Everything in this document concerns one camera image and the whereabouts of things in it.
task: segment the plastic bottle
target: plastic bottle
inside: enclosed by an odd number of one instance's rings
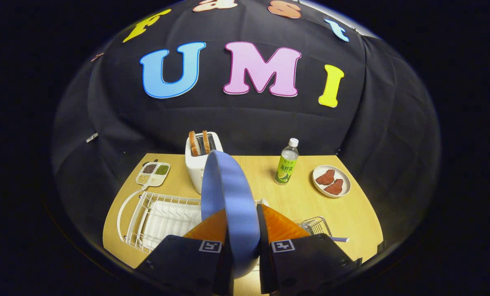
[[[292,176],[292,172],[294,172],[296,160],[299,156],[298,149],[296,148],[298,142],[298,139],[291,138],[290,141],[288,141],[288,146],[281,152],[276,176],[274,176],[274,180],[278,185],[287,184],[288,180],[290,180],[290,176]]]

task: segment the letter m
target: letter m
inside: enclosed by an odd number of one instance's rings
[[[250,86],[245,83],[245,72],[248,72],[254,88],[259,93],[265,90],[269,80],[276,75],[274,84],[269,87],[271,94],[286,97],[298,94],[295,82],[296,63],[301,58],[299,51],[280,47],[269,61],[265,62],[256,46],[250,42],[230,42],[225,48],[232,53],[230,82],[223,87],[227,94],[248,93]]]

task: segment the white bottle cap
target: white bottle cap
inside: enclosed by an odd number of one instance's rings
[[[297,147],[298,146],[298,139],[296,138],[290,138],[290,141],[288,141],[288,145],[290,147]]]

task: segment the bottle label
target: bottle label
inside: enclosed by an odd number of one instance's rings
[[[276,176],[274,177],[279,183],[287,183],[292,176],[292,171],[296,165],[296,160],[286,160],[280,157]]]

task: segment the white toaster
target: white toaster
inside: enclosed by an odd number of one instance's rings
[[[207,132],[209,138],[209,144],[211,150],[218,150],[223,152],[223,148],[221,146],[221,142],[219,141],[219,137],[214,132]],[[203,133],[196,134],[196,141],[198,141],[200,146],[200,155],[195,157],[192,154],[192,149],[190,146],[190,140],[186,139],[186,146],[184,148],[184,160],[186,163],[186,169],[190,174],[190,178],[192,179],[192,183],[196,188],[196,191],[201,194],[201,185],[203,184],[203,172],[205,170],[205,163],[207,162],[208,153],[205,152],[205,148],[203,145]]]

